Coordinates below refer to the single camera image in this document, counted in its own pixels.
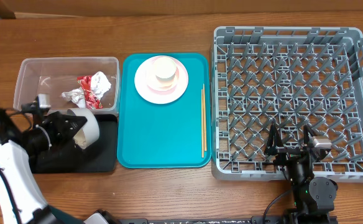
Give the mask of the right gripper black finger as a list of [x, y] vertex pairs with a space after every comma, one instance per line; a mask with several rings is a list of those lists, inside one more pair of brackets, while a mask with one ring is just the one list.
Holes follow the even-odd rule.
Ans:
[[275, 123], [270, 126], [269, 138], [267, 141], [267, 149], [276, 149], [277, 147], [283, 147], [283, 142], [280, 137], [280, 133]]
[[316, 132], [311, 128], [309, 124], [303, 126], [303, 144], [306, 146], [314, 146], [314, 139]]

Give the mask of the red snack wrapper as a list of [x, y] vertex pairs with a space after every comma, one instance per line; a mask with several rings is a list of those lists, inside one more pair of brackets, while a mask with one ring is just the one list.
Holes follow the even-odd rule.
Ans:
[[103, 106], [91, 88], [92, 79], [92, 75], [82, 76], [77, 78], [77, 82], [82, 87], [86, 107], [89, 109], [101, 109]]

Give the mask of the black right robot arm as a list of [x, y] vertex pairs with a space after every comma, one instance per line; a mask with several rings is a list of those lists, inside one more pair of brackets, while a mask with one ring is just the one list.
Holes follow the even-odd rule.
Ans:
[[265, 154], [274, 156], [274, 166], [283, 168], [291, 189], [279, 195], [269, 204], [263, 214], [266, 221], [270, 207], [289, 193], [293, 194], [294, 208], [286, 209], [282, 223], [336, 223], [329, 216], [334, 210], [334, 200], [338, 185], [326, 177], [315, 177], [313, 165], [324, 159], [331, 150], [332, 143], [326, 136], [320, 136], [309, 125], [303, 127], [303, 144], [286, 147], [275, 124], [270, 126]]

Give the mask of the white bowl with rice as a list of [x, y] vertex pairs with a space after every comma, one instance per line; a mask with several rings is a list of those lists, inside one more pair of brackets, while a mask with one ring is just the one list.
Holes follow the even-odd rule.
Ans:
[[99, 139], [100, 131], [94, 114], [87, 108], [71, 108], [67, 115], [84, 116], [87, 122], [73, 137], [75, 143], [82, 149], [86, 149]]

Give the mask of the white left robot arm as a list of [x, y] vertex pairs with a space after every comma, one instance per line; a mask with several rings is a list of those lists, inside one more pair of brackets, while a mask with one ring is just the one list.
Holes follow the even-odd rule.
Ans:
[[20, 131], [0, 108], [0, 208], [4, 223], [79, 223], [48, 204], [34, 174], [107, 172], [115, 168], [117, 118], [72, 108], [49, 112], [36, 103], [22, 106], [32, 114]]

